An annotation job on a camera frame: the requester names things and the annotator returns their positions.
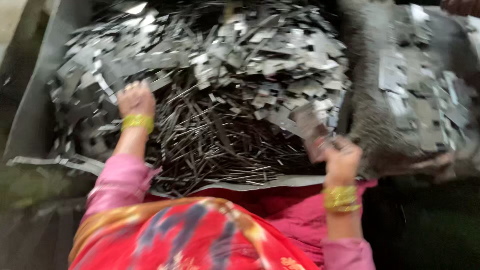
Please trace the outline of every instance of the woman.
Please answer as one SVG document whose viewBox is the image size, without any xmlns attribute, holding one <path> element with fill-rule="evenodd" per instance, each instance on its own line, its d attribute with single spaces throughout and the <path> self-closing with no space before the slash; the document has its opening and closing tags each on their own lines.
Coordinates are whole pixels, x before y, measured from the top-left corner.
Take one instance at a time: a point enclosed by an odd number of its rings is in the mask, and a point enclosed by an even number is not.
<svg viewBox="0 0 480 270">
<path fill-rule="evenodd" d="M 354 186 L 361 150 L 347 139 L 338 138 L 336 148 L 321 145 L 327 158 L 324 195 L 303 198 L 283 216 L 308 224 L 285 226 L 275 218 L 274 227 L 221 198 L 142 203 L 153 174 L 143 160 L 155 99 L 147 83 L 135 82 L 118 100 L 122 134 L 89 195 L 69 257 L 71 269 L 374 269 Z M 322 228 L 312 227 L 315 222 L 304 211 L 322 213 L 320 196 L 328 209 L 328 240 L 311 245 L 307 243 L 322 235 Z"/>
</svg>

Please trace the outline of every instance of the bangle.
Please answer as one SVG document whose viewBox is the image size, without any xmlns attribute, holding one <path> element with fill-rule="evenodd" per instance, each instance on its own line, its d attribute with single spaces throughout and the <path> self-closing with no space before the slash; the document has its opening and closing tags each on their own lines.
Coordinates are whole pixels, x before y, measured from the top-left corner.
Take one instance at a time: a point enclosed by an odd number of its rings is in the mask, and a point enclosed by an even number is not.
<svg viewBox="0 0 480 270">
<path fill-rule="evenodd" d="M 357 188 L 354 185 L 336 186 L 325 188 L 324 206 L 325 209 L 334 212 L 350 212 L 360 209 L 357 204 Z"/>
<path fill-rule="evenodd" d="M 147 129 L 147 132 L 150 134 L 153 131 L 153 118 L 141 114 L 130 114 L 125 116 L 125 118 L 123 118 L 121 130 L 123 131 L 126 128 L 133 126 L 145 127 Z"/>
</svg>

